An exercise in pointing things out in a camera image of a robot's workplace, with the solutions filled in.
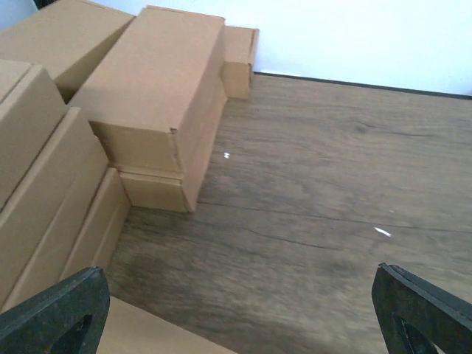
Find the brown cardboard box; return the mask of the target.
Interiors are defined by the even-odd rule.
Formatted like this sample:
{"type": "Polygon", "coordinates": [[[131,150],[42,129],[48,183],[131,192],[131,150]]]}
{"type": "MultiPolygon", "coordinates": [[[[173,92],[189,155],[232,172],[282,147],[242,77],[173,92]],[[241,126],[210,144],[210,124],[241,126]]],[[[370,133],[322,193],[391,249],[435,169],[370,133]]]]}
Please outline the brown cardboard box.
{"type": "Polygon", "coordinates": [[[230,354],[232,351],[111,297],[98,353],[230,354]]]}

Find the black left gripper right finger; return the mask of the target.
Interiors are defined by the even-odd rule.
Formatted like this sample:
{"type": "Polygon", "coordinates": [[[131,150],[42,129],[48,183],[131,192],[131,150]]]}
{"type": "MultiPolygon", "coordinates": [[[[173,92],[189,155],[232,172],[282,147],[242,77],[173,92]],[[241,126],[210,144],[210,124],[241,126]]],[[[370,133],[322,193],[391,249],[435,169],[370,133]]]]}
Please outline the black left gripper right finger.
{"type": "Polygon", "coordinates": [[[372,302],[389,353],[471,352],[471,303],[417,275],[379,264],[372,302]]]}

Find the large folded cardboard box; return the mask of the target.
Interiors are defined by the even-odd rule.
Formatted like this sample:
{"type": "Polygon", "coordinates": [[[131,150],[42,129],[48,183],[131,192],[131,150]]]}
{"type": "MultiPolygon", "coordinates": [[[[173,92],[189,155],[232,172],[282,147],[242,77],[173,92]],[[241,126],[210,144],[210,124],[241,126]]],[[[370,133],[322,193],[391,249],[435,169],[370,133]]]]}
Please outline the large folded cardboard box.
{"type": "Polygon", "coordinates": [[[106,267],[130,202],[85,114],[47,70],[1,62],[1,309],[106,267]]]}

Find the small folded cardboard box rear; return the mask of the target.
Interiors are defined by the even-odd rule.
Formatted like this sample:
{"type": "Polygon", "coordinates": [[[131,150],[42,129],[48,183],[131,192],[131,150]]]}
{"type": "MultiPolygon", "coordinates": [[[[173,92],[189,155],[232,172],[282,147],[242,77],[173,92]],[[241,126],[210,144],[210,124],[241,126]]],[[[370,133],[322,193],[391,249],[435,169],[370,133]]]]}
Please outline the small folded cardboard box rear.
{"type": "Polygon", "coordinates": [[[249,98],[259,34],[258,29],[226,26],[225,62],[221,76],[226,95],[230,98],[249,98]]]}

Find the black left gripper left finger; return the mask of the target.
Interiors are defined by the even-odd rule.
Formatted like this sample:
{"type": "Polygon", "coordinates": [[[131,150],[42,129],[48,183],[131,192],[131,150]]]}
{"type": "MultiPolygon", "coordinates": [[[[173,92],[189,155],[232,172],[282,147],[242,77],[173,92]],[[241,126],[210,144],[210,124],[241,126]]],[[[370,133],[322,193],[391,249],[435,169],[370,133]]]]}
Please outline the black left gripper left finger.
{"type": "Polygon", "coordinates": [[[1,314],[2,353],[96,353],[110,308],[101,267],[89,267],[1,314]]]}

